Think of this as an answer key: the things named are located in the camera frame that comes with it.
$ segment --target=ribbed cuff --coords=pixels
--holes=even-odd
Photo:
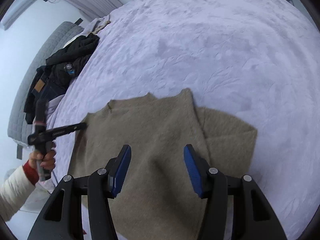
[[[27,161],[25,165],[22,166],[22,168],[28,180],[32,183],[33,186],[35,186],[39,180],[37,171],[30,167],[29,161]]]

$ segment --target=silver bolt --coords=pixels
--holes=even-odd
[[[65,182],[68,182],[68,181],[70,181],[71,179],[72,179],[72,177],[71,177],[70,175],[66,175],[66,176],[63,177],[63,180],[64,180]]]
[[[250,182],[250,181],[252,180],[251,176],[249,176],[249,175],[244,175],[244,176],[243,176],[243,179],[244,179],[245,181],[247,181],[247,182]]]
[[[99,175],[103,175],[107,172],[107,170],[105,168],[101,168],[101,169],[98,169],[98,174]]]
[[[211,174],[217,174],[217,173],[218,173],[218,170],[217,170],[216,168],[210,168],[210,169],[209,169],[209,172],[210,172]]]

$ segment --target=gray quilted headboard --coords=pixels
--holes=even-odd
[[[14,100],[8,126],[8,136],[20,145],[27,145],[28,135],[31,134],[32,125],[25,121],[23,112],[29,87],[36,74],[36,69],[45,65],[45,60],[57,50],[61,49],[67,41],[81,33],[83,28],[71,22],[63,22],[46,40],[36,57],[28,68]]]

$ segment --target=white sweater sleeve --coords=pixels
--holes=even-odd
[[[24,205],[35,186],[27,179],[22,166],[0,186],[0,215],[4,221],[11,217]]]

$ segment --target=bedspread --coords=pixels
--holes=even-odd
[[[320,33],[285,0],[133,0],[110,20],[48,126],[189,87],[198,106],[258,129],[249,174],[296,239],[320,204]],[[73,145],[57,139],[58,180]]]

